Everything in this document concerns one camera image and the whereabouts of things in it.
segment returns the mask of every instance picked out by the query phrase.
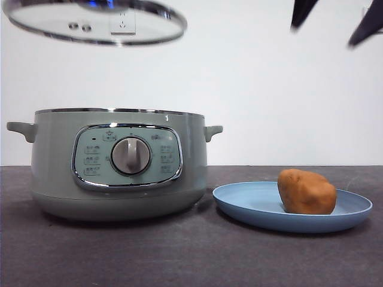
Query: pot rim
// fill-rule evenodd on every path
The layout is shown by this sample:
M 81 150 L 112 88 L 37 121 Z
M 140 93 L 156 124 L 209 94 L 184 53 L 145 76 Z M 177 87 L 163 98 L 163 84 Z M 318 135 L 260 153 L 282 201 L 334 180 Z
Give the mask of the pot rim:
M 52 112 L 139 112 L 143 114 L 172 114 L 172 115 L 193 115 L 203 117 L 201 114 L 191 112 L 164 111 L 160 109 L 124 109 L 124 108 L 59 108 L 59 109 L 40 109 L 35 111 L 35 115 Z

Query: blue plate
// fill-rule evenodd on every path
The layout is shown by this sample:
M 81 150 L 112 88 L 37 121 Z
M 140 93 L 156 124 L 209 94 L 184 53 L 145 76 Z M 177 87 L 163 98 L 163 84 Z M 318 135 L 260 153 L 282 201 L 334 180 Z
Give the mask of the blue plate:
M 213 196 L 224 213 L 250 225 L 297 233 L 326 233 L 354 227 L 372 209 L 367 198 L 336 191 L 336 206 L 328 215 L 285 212 L 276 182 L 227 184 L 216 188 Z

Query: chrome trim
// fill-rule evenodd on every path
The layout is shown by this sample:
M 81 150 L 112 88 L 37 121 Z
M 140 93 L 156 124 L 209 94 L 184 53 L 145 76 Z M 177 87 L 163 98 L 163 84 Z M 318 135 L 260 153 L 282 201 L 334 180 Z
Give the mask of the chrome trim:
M 121 109 L 121 108 L 60 108 L 60 109 L 40 109 L 35 111 L 35 115 L 49 112 L 141 112 L 145 114 L 171 114 L 171 115 L 196 115 L 204 117 L 201 114 L 191 112 L 163 111 L 159 109 Z
M 178 136 L 178 133 L 174 129 L 172 129 L 170 127 L 165 127 L 165 126 L 155 126 L 155 125 L 152 125 L 152 124 L 122 124 L 122 123 L 120 123 L 120 124 L 117 124 L 115 127 L 140 127 L 140 128 L 146 128 L 146 129 L 169 130 L 170 132 L 172 132 L 175 135 L 176 139 L 177 139 L 178 152 L 179 152 L 179 155 L 180 155 L 180 165 L 178 166 L 178 170 L 175 172 L 175 174 L 171 178 L 168 178 L 168 179 L 165 179 L 165 180 L 159 181 L 159 182 L 151 182 L 149 184 L 129 184 L 129 185 L 99 184 L 99 183 L 96 183 L 96 182 L 91 182 L 91 181 L 87 181 L 87 180 L 83 179 L 78 174 L 78 172 L 76 170 L 76 167 L 75 167 L 76 150 L 77 150 L 78 140 L 79 140 L 81 134 L 84 133 L 88 129 L 106 128 L 106 127 L 110 127 L 111 124 L 112 123 L 109 123 L 109 124 L 93 124 L 93 125 L 89 125 L 89 126 L 84 126 L 76 134 L 75 142 L 74 142 L 74 146 L 73 146 L 73 152 L 72 152 L 71 170 L 72 170 L 72 174 L 73 174 L 74 178 L 76 179 L 76 182 L 81 187 L 83 187 L 85 189 L 91 188 L 92 190 L 95 190 L 95 188 L 96 189 L 101 189 L 101 190 L 108 190 L 110 188 L 115 188 L 115 189 L 118 189 L 118 190 L 128 190 L 128 189 L 137 188 L 137 187 L 140 187 L 140 188 L 141 187 L 156 187 L 159 184 L 162 185 L 162 184 L 167 184 L 167 183 L 169 183 L 171 181 L 174 181 L 174 180 L 178 179 L 181 176 L 181 172 L 182 172 L 183 165 L 184 165 L 182 146 L 181 146 L 181 139 Z
M 145 1 L 145 0 L 116 0 L 114 1 L 115 8 L 109 9 L 110 10 L 117 10 L 120 11 L 125 8 L 133 8 L 136 10 L 145 11 L 151 14 L 155 14 L 156 16 L 160 18 L 167 19 L 171 22 L 176 23 L 180 28 L 181 32 L 176 33 L 172 36 L 164 37 L 164 38 L 157 38 L 152 40 L 140 40 L 140 41 L 129 41 L 129 40 L 121 40 L 118 39 L 116 41 L 113 40 L 94 40 L 94 39 L 82 39 L 82 38 L 76 38 L 74 36 L 67 36 L 62 34 L 56 34 L 51 32 L 46 32 L 41 29 L 36 29 L 33 27 L 30 27 L 28 25 L 25 25 L 13 18 L 11 18 L 10 14 L 13 10 L 19 9 L 22 7 L 32 6 L 32 5 L 39 5 L 39 4 L 55 4 L 55 3 L 77 3 L 78 5 L 84 6 L 88 1 L 87 0 L 30 0 L 30 1 L 23 1 L 23 0 L 5 0 L 2 5 L 2 10 L 5 13 L 5 15 L 8 17 L 9 21 L 14 24 L 15 26 L 24 29 L 28 32 L 36 33 L 42 36 L 46 36 L 49 38 L 54 39 L 60 39 L 64 41 L 71 41 L 71 42 L 81 42 L 81 43 L 88 43 L 88 44 L 101 44 L 101 45 L 116 45 L 119 47 L 122 46 L 129 46 L 129 45 L 148 45 L 148 44 L 158 44 L 163 42 L 169 42 L 176 40 L 184 35 L 185 30 L 187 29 L 187 20 L 186 18 L 181 15 L 180 13 L 176 12 L 170 7 L 163 6 L 159 3 L 153 2 L 153 1 Z M 108 9 L 105 9 L 107 7 L 108 1 L 106 0 L 97 0 L 97 2 L 100 7 L 97 7 L 95 9 L 102 10 L 104 12 L 108 12 Z

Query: glass lid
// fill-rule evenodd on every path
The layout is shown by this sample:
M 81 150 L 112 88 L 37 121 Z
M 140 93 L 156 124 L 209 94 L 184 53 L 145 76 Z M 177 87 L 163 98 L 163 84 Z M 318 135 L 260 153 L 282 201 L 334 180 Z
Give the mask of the glass lid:
M 186 19 L 172 8 L 141 0 L 5 0 L 16 26 L 51 38 L 117 46 L 181 37 Z

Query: control panel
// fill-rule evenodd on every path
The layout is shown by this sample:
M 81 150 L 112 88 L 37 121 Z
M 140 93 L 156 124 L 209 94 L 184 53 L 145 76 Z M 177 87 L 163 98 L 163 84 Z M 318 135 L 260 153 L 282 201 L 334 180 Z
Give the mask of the control panel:
M 168 127 L 143 124 L 100 124 L 78 132 L 72 171 L 82 184 L 133 187 L 180 176 L 181 143 Z

